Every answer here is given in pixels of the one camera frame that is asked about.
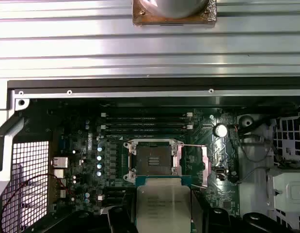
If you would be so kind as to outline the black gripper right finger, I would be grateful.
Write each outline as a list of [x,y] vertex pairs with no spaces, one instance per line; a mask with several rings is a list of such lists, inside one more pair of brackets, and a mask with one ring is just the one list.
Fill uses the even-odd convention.
[[269,218],[260,213],[234,217],[225,209],[211,207],[197,189],[191,190],[191,217],[198,233],[269,233]]

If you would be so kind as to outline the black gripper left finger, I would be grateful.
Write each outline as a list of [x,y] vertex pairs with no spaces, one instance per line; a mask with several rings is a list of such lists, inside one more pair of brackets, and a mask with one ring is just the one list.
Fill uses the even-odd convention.
[[136,188],[74,190],[68,203],[75,212],[72,233],[136,233]]

